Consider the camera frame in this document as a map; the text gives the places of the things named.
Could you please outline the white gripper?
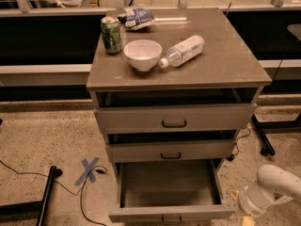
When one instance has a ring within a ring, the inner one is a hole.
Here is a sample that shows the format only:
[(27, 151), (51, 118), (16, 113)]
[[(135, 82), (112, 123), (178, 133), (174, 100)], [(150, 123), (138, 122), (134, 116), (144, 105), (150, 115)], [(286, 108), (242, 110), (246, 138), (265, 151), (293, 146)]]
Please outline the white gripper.
[(269, 191), (259, 184), (245, 186), (238, 195), (239, 208), (249, 216), (243, 217), (242, 226), (255, 226), (254, 218), (262, 216), (269, 207), (291, 200), (291, 197)]

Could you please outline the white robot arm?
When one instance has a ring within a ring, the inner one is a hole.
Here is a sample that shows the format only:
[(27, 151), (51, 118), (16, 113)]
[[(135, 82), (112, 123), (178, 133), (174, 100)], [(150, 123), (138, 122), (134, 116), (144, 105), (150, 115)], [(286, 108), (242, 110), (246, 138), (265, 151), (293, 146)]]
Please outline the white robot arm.
[(238, 194), (238, 205), (244, 213), (241, 226), (255, 226), (255, 219), (268, 208), (285, 202), (301, 202), (301, 179), (274, 165), (263, 165), (257, 180)]

